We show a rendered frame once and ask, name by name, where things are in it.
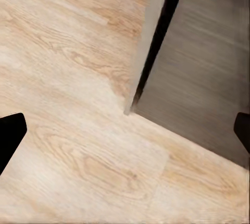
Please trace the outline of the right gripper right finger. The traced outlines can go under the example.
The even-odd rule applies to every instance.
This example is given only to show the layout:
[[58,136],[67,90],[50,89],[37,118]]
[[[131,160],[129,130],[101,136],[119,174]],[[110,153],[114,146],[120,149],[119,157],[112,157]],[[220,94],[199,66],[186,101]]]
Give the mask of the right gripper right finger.
[[239,112],[235,119],[233,131],[250,154],[250,114]]

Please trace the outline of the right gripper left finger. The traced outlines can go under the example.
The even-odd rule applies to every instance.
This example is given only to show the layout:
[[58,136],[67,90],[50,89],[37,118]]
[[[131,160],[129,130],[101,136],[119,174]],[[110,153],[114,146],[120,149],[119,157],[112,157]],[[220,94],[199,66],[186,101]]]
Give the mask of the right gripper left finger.
[[0,175],[26,133],[23,113],[0,118]]

